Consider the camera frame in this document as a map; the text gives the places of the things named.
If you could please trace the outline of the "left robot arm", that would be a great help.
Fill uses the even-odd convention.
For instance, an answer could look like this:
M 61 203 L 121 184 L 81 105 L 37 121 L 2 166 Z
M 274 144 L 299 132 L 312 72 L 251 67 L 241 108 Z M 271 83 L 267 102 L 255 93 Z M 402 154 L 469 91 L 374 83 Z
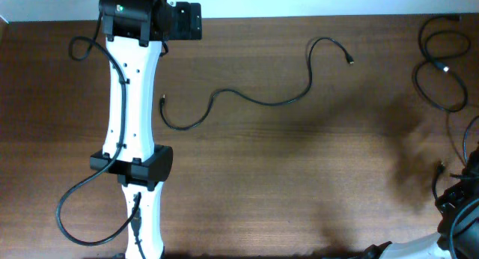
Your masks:
M 106 140 L 91 156 L 91 167 L 107 166 L 126 200 L 126 258 L 163 258 L 160 231 L 162 187 L 173 150 L 155 144 L 152 131 L 156 66 L 167 40 L 199 40 L 201 6 L 169 0 L 99 0 L 110 68 L 110 109 Z

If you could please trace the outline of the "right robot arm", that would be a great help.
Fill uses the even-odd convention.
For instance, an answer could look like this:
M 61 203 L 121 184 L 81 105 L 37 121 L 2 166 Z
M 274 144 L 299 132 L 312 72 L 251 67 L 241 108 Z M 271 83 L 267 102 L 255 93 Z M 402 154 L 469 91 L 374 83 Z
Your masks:
M 407 242 L 364 250 L 361 259 L 478 259 L 478 151 L 471 152 L 459 182 L 435 200 L 442 215 L 437 232 Z

